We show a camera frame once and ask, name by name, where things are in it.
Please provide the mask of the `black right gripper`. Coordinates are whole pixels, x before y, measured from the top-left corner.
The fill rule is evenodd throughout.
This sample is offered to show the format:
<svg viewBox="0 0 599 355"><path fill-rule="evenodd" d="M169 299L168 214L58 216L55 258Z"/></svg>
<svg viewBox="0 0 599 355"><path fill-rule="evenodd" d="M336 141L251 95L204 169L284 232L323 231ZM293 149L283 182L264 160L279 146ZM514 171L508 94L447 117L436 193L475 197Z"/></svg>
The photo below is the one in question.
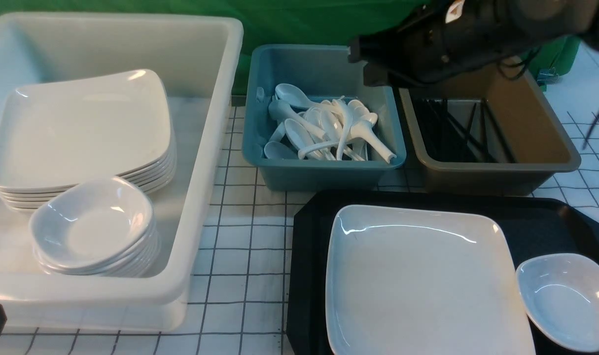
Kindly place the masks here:
<svg viewBox="0 0 599 355"><path fill-rule="evenodd" d="M348 62L365 62L369 87L427 87L458 74L445 31L458 18L457 10L412 10L392 27L355 36L348 45Z"/></svg>

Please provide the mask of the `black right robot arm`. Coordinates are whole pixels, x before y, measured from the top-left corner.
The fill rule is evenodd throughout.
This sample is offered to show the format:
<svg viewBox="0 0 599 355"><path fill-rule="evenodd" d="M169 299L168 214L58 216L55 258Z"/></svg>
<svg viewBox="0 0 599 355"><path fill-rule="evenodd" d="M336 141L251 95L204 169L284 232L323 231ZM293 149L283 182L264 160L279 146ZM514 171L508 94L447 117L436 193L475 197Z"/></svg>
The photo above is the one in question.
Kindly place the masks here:
<svg viewBox="0 0 599 355"><path fill-rule="evenodd" d="M351 39L348 60L368 87L428 87L566 36L599 52L599 0L431 0Z"/></svg>

